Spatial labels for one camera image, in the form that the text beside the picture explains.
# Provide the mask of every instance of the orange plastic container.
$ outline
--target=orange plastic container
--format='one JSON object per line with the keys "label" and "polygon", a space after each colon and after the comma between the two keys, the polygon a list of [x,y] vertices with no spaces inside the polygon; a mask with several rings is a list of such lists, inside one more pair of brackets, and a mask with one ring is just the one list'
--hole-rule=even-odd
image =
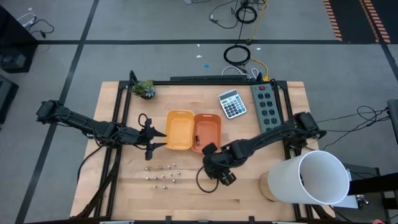
{"label": "orange plastic container", "polygon": [[221,118],[217,114],[196,114],[192,150],[201,150],[210,143],[221,146]]}
{"label": "orange plastic container", "polygon": [[186,150],[192,147],[193,118],[187,110],[172,110],[166,116],[166,148]]}

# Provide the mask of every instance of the succulent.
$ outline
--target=succulent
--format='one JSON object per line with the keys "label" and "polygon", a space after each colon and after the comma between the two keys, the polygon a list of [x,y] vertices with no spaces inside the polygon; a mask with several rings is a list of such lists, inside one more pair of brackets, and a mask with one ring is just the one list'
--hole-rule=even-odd
{"label": "succulent", "polygon": [[137,82],[132,87],[131,93],[135,96],[152,98],[155,95],[154,83],[151,80]]}

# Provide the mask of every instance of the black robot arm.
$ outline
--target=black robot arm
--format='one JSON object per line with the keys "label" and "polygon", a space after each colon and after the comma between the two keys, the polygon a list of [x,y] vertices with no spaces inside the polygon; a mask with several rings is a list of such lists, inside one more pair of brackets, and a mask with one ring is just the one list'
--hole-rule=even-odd
{"label": "black robot arm", "polygon": [[310,113],[298,113],[271,131],[252,139],[235,140],[222,146],[221,152],[215,153],[217,147],[214,144],[207,145],[202,150],[205,155],[203,166],[209,178],[229,185],[236,180],[229,168],[243,165],[257,149],[283,139],[286,139],[292,148],[301,149],[307,145],[308,138],[320,139],[325,134],[326,131],[319,130]]}
{"label": "black robot arm", "polygon": [[[142,127],[140,131],[119,123],[93,120],[71,111],[55,100],[42,102],[36,115],[37,121],[43,124],[63,123],[79,129],[88,138],[94,138],[100,146],[117,147],[128,144],[146,150],[146,160],[152,159],[152,153],[156,148],[165,145],[165,143],[150,143],[154,137],[166,137],[166,135],[151,127],[152,120],[145,114],[140,114],[138,119]],[[140,122],[141,116],[146,118],[144,124]]]}

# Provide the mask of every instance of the calculator display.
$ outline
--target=calculator display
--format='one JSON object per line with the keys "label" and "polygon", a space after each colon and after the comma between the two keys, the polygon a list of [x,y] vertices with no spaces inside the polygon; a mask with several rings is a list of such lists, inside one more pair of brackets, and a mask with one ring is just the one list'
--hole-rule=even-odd
{"label": "calculator display", "polygon": [[236,95],[236,94],[238,94],[237,91],[232,91],[232,92],[230,92],[230,93],[227,93],[227,94],[225,94],[225,95],[220,96],[220,100],[227,99],[228,97],[231,97],[231,96]]}

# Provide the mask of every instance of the white bucket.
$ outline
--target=white bucket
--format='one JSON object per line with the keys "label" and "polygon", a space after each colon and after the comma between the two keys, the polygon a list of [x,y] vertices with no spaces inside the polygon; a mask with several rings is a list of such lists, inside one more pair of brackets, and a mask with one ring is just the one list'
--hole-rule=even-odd
{"label": "white bucket", "polygon": [[312,151],[275,165],[267,182],[272,194],[288,203],[333,205],[341,202],[349,190],[346,169],[334,155],[324,151]]}

